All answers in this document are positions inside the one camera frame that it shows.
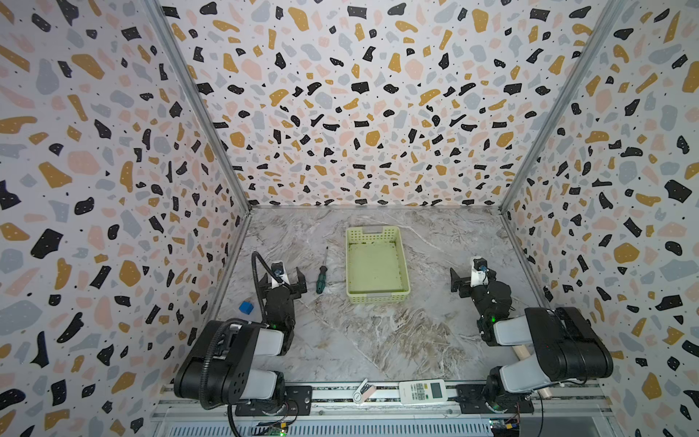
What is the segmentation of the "green black screwdriver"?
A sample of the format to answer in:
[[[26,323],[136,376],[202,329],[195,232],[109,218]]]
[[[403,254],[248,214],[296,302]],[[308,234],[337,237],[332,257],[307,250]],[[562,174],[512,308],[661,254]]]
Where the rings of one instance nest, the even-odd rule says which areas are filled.
[[[329,247],[325,248],[324,252],[324,257],[323,257],[323,262],[320,265],[320,270],[319,270],[319,275],[316,280],[316,286],[315,290],[318,295],[321,295],[326,288],[327,285],[327,275],[328,275],[328,266],[327,266],[327,260],[328,260],[328,253],[329,253]]]

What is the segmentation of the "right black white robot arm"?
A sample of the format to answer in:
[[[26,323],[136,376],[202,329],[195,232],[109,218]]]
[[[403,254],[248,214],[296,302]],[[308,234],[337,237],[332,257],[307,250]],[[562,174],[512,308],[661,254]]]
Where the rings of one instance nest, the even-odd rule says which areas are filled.
[[[467,277],[450,269],[450,291],[471,300],[478,312],[479,335],[487,345],[533,347],[529,357],[491,369],[476,396],[489,410],[524,412],[536,391],[612,375],[611,353],[578,309],[529,307],[523,315],[511,316],[512,288],[497,280],[483,258],[473,260]]]

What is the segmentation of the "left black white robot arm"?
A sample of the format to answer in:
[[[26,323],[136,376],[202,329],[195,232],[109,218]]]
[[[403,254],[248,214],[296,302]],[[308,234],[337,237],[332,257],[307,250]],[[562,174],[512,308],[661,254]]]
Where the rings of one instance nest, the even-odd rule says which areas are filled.
[[[255,369],[253,360],[289,351],[296,325],[294,302],[308,287],[299,269],[294,283],[282,263],[273,264],[272,271],[276,279],[266,274],[254,280],[264,320],[208,322],[174,378],[176,397],[196,401],[205,410],[241,406],[247,414],[277,415],[289,408],[283,373]]]

